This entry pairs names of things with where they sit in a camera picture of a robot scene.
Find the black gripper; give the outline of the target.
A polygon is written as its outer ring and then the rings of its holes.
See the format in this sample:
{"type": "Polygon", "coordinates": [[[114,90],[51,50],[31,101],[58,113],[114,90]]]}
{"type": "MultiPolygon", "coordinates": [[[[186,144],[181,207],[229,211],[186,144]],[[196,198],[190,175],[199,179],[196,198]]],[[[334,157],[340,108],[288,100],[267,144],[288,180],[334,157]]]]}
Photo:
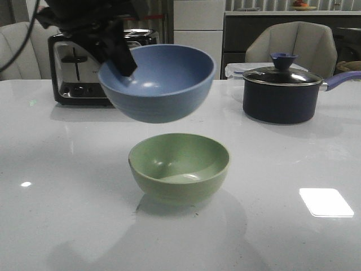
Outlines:
{"type": "Polygon", "coordinates": [[[110,60],[123,76],[137,64],[124,38],[124,19],[143,19],[146,1],[47,1],[36,19],[44,28],[57,27],[64,37],[87,50],[98,61],[110,60]]]}

